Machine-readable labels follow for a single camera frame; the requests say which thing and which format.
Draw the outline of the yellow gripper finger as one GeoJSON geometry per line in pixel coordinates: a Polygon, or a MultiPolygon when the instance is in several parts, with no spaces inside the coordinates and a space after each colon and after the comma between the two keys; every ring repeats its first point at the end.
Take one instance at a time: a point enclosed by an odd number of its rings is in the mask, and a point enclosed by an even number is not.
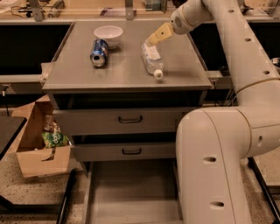
{"type": "Polygon", "coordinates": [[[147,46],[155,46],[157,43],[170,38],[173,33],[172,24],[164,23],[145,40],[145,44],[147,46]]]}

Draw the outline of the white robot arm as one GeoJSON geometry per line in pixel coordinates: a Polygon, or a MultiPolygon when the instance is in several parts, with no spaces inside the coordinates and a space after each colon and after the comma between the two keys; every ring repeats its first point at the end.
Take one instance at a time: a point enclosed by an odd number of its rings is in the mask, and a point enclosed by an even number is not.
{"type": "Polygon", "coordinates": [[[243,0],[187,0],[156,30],[154,46],[173,33],[216,23],[237,96],[232,107],[199,108],[178,125],[176,157],[185,224],[252,224],[240,161],[280,145],[280,78],[240,11],[243,0]]]}

